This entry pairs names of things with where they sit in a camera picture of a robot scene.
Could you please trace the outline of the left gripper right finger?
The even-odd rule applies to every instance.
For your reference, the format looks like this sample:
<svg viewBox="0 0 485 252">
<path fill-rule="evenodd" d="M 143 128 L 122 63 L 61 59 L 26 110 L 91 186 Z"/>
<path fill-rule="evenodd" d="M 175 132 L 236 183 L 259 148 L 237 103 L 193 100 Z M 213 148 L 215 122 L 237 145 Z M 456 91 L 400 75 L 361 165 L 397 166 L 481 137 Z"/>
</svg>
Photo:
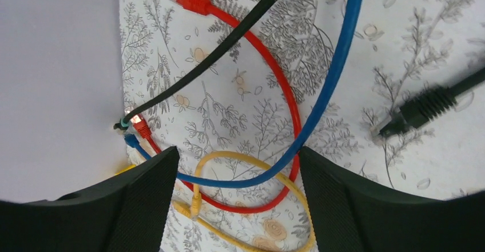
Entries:
<svg viewBox="0 0 485 252">
<path fill-rule="evenodd" d="M 308 147 L 299 157 L 320 251 L 484 250 L 484 192 L 424 198 L 361 177 Z"/>
</svg>

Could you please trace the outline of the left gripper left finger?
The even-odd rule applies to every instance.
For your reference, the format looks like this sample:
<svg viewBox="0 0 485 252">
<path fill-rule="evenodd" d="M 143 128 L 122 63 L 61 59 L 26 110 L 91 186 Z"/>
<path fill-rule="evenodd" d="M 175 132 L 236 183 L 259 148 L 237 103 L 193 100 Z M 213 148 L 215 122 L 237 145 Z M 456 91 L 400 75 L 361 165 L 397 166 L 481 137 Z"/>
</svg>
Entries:
<svg viewBox="0 0 485 252">
<path fill-rule="evenodd" d="M 158 251 L 179 159 L 170 147 L 55 201 L 2 201 L 1 250 Z"/>
</svg>

